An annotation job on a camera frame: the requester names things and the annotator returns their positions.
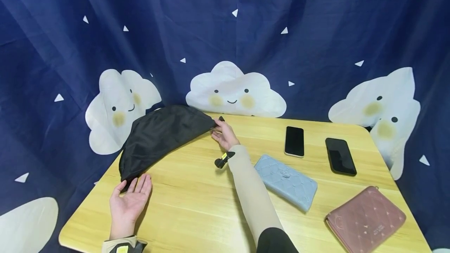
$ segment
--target black smartphone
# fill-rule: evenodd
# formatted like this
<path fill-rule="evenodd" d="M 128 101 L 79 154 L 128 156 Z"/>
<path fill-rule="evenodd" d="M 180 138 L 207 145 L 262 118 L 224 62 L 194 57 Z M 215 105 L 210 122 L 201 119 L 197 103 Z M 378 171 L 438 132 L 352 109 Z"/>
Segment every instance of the black smartphone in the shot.
<path fill-rule="evenodd" d="M 355 176 L 356 167 L 347 142 L 341 139 L 326 138 L 328 159 L 334 173 Z"/>
<path fill-rule="evenodd" d="M 286 139 L 284 140 L 284 154 L 296 157 L 305 156 L 303 129 L 292 126 L 286 127 Z"/>

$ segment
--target black bag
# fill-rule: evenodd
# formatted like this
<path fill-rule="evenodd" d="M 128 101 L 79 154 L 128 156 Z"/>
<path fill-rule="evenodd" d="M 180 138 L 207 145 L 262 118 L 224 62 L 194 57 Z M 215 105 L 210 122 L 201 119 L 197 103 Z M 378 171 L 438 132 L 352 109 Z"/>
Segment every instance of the black bag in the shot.
<path fill-rule="evenodd" d="M 134 120 L 123 144 L 119 161 L 121 181 L 131 181 L 177 147 L 216 127 L 214 120 L 201 111 L 172 105 Z"/>

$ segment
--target beige sleeve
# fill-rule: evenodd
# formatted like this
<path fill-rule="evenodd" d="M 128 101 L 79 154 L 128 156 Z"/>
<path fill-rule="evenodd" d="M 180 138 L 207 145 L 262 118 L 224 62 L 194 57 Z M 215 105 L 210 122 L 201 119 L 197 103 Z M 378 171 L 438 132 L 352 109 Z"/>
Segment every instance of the beige sleeve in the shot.
<path fill-rule="evenodd" d="M 258 238 L 265 229 L 283 228 L 266 186 L 252 165 L 245 146 L 239 144 L 230 151 L 236 153 L 228 159 L 228 165 L 233 173 L 237 196 L 255 243 L 258 244 Z"/>
<path fill-rule="evenodd" d="M 127 238 L 119 238 L 113 239 L 112 241 L 105 241 L 102 245 L 102 253 L 110 253 L 111 250 L 117 245 L 121 243 L 129 243 L 134 248 L 136 247 L 137 237 L 131 236 Z"/>

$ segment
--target yellow tag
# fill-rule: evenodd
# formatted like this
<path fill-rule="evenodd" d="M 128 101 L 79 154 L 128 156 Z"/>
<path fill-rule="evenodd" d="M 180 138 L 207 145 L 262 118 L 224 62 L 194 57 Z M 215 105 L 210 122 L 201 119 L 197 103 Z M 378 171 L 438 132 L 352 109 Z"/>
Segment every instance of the yellow tag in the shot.
<path fill-rule="evenodd" d="M 121 246 L 117 248 L 116 253 L 128 253 L 128 246 Z"/>

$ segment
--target fabric backdrop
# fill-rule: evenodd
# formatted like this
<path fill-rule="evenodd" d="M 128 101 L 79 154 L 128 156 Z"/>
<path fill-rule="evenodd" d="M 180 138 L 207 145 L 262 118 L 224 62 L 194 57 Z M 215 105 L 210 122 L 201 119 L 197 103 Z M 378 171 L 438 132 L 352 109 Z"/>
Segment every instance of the fabric backdrop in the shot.
<path fill-rule="evenodd" d="M 57 236 L 171 104 L 367 127 L 450 248 L 450 0 L 0 0 L 0 245 Z"/>

